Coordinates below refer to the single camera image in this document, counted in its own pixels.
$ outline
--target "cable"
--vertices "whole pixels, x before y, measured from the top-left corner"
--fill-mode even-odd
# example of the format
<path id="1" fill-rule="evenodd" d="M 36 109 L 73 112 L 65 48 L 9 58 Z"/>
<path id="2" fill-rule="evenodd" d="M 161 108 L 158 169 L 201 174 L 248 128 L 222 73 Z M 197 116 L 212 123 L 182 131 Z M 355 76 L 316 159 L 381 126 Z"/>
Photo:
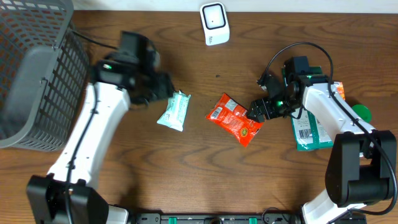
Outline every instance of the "cable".
<path id="1" fill-rule="evenodd" d="M 65 182 L 65 210 L 67 211 L 67 216 L 68 216 L 70 224 L 74 224 L 73 217 L 72 217 L 72 211 L 71 211 L 71 208 L 70 208 L 70 195 L 69 195 L 70 179 L 71 179 L 71 176 L 72 176 L 72 170 L 74 169 L 74 166 L 75 166 L 75 159 L 76 159 L 76 155 L 77 155 L 77 152 L 79 150 L 80 144 L 83 141 L 83 138 L 84 138 L 84 136 L 85 136 L 85 134 L 87 132 L 88 127 L 90 126 L 90 123 L 91 123 L 91 120 L 94 117 L 94 114 L 96 113 L 97 104 L 98 104 L 98 100 L 97 100 L 97 95 L 98 94 L 97 94 L 97 89 L 95 88 L 94 85 L 93 85 L 93 89 L 94 89 L 94 107 L 91 110 L 90 118 L 87 121 L 87 124 L 86 124 L 86 126 L 85 126 L 85 128 L 84 128 L 84 130 L 83 130 L 83 132 L 82 132 L 82 134 L 80 136 L 80 138 L 79 138 L 79 141 L 76 144 L 75 150 L 73 151 L 73 154 L 72 154 L 72 156 L 70 158 L 70 161 L 68 163 L 69 164 L 69 166 L 68 166 L 68 174 L 67 174 L 67 180 Z"/>
<path id="2" fill-rule="evenodd" d="M 316 48 L 320 49 L 323 53 L 326 54 L 326 56 L 328 56 L 328 58 L 330 58 L 328 52 L 327 52 L 325 49 L 323 49 L 322 47 L 320 47 L 319 45 L 317 45 L 317 44 L 314 44 L 314 43 L 311 43 L 311 42 L 297 42 L 297 43 L 294 43 L 294 44 L 290 44 L 290 45 L 284 47 L 282 50 L 280 50 L 278 53 L 276 53 L 276 54 L 273 56 L 273 58 L 269 61 L 266 70 L 262 73 L 260 79 L 258 79 L 257 84 L 263 86 L 263 85 L 264 85 L 265 77 L 266 77 L 266 75 L 268 74 L 269 67 L 270 67 L 271 64 L 274 62 L 275 58 L 278 57 L 278 55 L 279 55 L 280 53 L 282 53 L 283 51 L 285 51 L 285 50 L 287 50 L 287 49 L 289 49 L 289 48 L 291 48 L 291 47 L 294 47 L 294 46 L 296 46 L 296 45 L 311 45 L 311 46 L 313 46 L 313 47 L 316 47 Z M 329 61 L 330 61 L 330 63 L 331 63 L 331 68 L 330 68 L 331 70 L 330 70 L 330 73 L 333 74 L 333 62 L 331 61 L 331 58 L 330 58 Z"/>
<path id="3" fill-rule="evenodd" d="M 261 221 L 262 221 L 264 224 L 268 224 L 268 223 L 264 220 L 264 218 L 265 218 L 266 213 L 267 213 L 268 210 L 270 210 L 270 209 L 278 210 L 279 213 L 280 213 L 280 214 L 282 215 L 282 217 L 284 218 L 284 220 L 285 220 L 287 223 L 289 223 L 289 220 L 285 217 L 285 215 L 282 213 L 282 211 L 281 211 L 279 208 L 277 208 L 277 207 L 269 207 L 269 208 L 267 208 L 267 209 L 262 213 L 262 215 L 261 215 Z"/>
<path id="4" fill-rule="evenodd" d="M 365 136 L 374 144 L 374 147 L 380 152 L 381 157 L 383 158 L 383 160 L 386 162 L 388 169 L 389 169 L 389 174 L 390 177 L 392 179 L 392 183 L 393 183 L 393 195 L 392 195 L 392 200 L 390 205 L 383 211 L 380 212 L 371 212 L 371 211 L 367 211 L 367 210 L 362 210 L 362 209 L 357 209 L 357 208 L 351 208 L 349 210 L 347 210 L 347 212 L 345 212 L 344 214 L 342 214 L 341 216 L 335 218 L 334 220 L 332 220 L 333 222 L 336 222 L 337 220 L 339 220 L 340 218 L 342 218 L 343 216 L 347 215 L 347 213 L 349 212 L 359 212 L 359 213 L 363 213 L 363 214 L 368 214 L 368 215 L 385 215 L 387 213 L 389 213 L 395 206 L 396 202 L 397 202 L 397 177 L 396 174 L 392 168 L 392 164 L 391 161 L 388 159 L 388 156 L 386 154 L 386 152 L 384 151 L 384 149 L 379 145 L 379 143 L 376 141 L 376 139 L 370 135 L 370 133 L 368 132 L 368 130 L 366 130 L 360 123 L 359 123 L 359 119 L 355 118 L 351 113 L 349 113 L 347 111 L 347 109 L 338 101 L 338 99 L 335 96 L 335 92 L 332 92 L 331 90 L 331 86 L 333 84 L 333 61 L 330 57 L 330 55 L 328 54 L 328 52 L 320 47 L 317 44 L 311 43 L 311 42 L 297 42 L 294 44 L 290 44 L 286 47 L 284 47 L 282 50 L 280 50 L 279 52 L 277 52 L 274 57 L 271 59 L 271 61 L 268 63 L 268 66 L 266 68 L 266 70 L 264 71 L 264 73 L 261 75 L 260 79 L 258 79 L 257 83 L 259 85 L 264 85 L 264 79 L 268 74 L 268 70 L 270 65 L 273 63 L 273 61 L 275 60 L 275 58 L 282 53 L 284 50 L 287 50 L 293 46 L 296 45 L 311 45 L 313 47 L 316 47 L 318 49 L 320 49 L 328 58 L 329 63 L 330 63 L 330 76 L 329 76 L 329 81 L 328 81 L 328 91 L 330 93 L 330 97 L 332 97 L 332 99 L 335 101 L 335 103 L 341 108 L 342 111 L 344 111 L 345 114 L 347 114 L 347 116 L 352 120 L 353 124 L 357 125 L 357 127 L 363 131 L 363 133 L 365 134 Z"/>
<path id="5" fill-rule="evenodd" d="M 111 48 L 111 49 L 116 49 L 116 50 L 118 49 L 117 47 L 113 47 L 113 46 L 110 46 L 110 45 L 106 45 L 106 44 L 99 43 L 99 42 L 97 42 L 97 41 L 95 41 L 95 40 L 93 40 L 93 39 L 90 39 L 90 38 L 86 37 L 85 35 L 83 35 L 83 34 L 77 32 L 77 31 L 75 31 L 75 30 L 72 30 L 72 32 L 73 32 L 76 36 L 78 36 L 78 37 L 80 37 L 80 38 L 83 38 L 83 39 L 85 39 L 85 40 L 87 40 L 88 42 L 91 42 L 91 43 L 93 43 L 93 44 L 96 44 L 96 45 L 99 45 L 99 46 L 102 46 L 102 47 Z"/>
<path id="6" fill-rule="evenodd" d="M 303 106 L 300 107 L 300 109 L 299 109 L 299 111 L 298 111 L 297 117 L 293 116 L 291 113 L 288 114 L 287 116 L 290 116 L 290 117 L 293 118 L 293 119 L 300 119 L 300 118 L 301 118 L 301 114 L 302 114 L 302 112 L 303 112 L 303 108 L 304 108 Z"/>

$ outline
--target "green package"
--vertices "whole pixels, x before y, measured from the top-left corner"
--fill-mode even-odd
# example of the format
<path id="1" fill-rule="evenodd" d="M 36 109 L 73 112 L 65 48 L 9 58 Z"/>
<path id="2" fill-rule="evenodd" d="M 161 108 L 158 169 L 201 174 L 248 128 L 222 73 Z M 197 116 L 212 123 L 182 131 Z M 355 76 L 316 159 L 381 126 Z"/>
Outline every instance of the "green package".
<path id="1" fill-rule="evenodd" d="M 310 67 L 310 70 L 314 74 L 322 74 L 321 67 Z M 282 75 L 286 86 L 284 68 L 282 69 Z M 297 117 L 299 115 L 299 110 L 296 110 L 292 115 Z M 315 149 L 333 147 L 333 142 L 325 128 L 311 112 L 303 110 L 300 119 L 291 118 L 291 120 L 298 151 L 312 151 Z"/>

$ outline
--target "wooden table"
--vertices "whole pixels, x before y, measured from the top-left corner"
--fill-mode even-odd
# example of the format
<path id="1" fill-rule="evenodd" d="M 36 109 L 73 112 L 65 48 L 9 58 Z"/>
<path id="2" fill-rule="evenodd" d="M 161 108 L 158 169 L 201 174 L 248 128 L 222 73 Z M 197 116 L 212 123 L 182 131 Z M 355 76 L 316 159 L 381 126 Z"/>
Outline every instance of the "wooden table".
<path id="1" fill-rule="evenodd" d="M 247 148 L 205 119 L 222 93 L 246 107 L 263 96 L 256 80 L 278 50 L 297 41 L 326 48 L 348 100 L 366 105 L 377 129 L 398 136 L 397 15 L 229 13 L 228 19 L 229 42 L 207 47 L 198 12 L 75 12 L 77 28 L 100 42 L 117 45 L 121 30 L 152 39 L 175 87 L 192 94 L 182 133 L 156 124 L 165 101 L 124 116 L 99 178 L 108 203 L 165 213 L 256 213 L 296 210 L 318 195 L 330 150 L 297 152 L 290 119 L 266 121 Z M 92 62 L 107 52 L 91 45 Z M 271 69 L 280 74 L 293 55 L 308 55 L 311 65 L 329 71 L 324 55 L 304 46 L 283 53 Z M 45 175 L 59 154 L 1 150 L 1 223 L 33 222 L 26 184 L 33 174 Z M 397 217 L 398 208 L 368 216 L 368 223 Z"/>

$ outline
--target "black base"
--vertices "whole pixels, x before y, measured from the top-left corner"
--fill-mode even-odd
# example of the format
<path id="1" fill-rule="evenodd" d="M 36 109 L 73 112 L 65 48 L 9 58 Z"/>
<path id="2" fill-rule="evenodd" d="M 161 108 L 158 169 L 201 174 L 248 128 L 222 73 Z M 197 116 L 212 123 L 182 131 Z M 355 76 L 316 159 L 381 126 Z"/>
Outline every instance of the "black base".
<path id="1" fill-rule="evenodd" d="M 109 205 L 85 183 L 71 184 L 71 210 L 75 224 L 106 223 Z M 65 183 L 53 180 L 52 175 L 33 175 L 26 188 L 36 224 L 69 223 L 65 210 Z"/>
<path id="2" fill-rule="evenodd" d="M 360 213 L 348 214 L 335 224 L 366 224 L 366 216 Z"/>
<path id="3" fill-rule="evenodd" d="M 264 216 L 266 224 L 289 224 L 280 213 Z M 136 224 L 264 224 L 261 215 L 159 215 L 142 213 L 136 215 Z"/>

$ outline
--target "green bottle cap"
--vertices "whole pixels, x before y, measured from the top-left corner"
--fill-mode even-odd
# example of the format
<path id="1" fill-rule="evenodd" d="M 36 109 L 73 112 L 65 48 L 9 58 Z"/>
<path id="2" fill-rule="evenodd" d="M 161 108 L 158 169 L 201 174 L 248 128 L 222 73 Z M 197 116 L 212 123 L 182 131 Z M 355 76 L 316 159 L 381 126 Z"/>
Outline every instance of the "green bottle cap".
<path id="1" fill-rule="evenodd" d="M 353 106 L 353 110 L 362 120 L 369 123 L 372 120 L 371 111 L 365 107 L 364 105 L 355 105 Z"/>

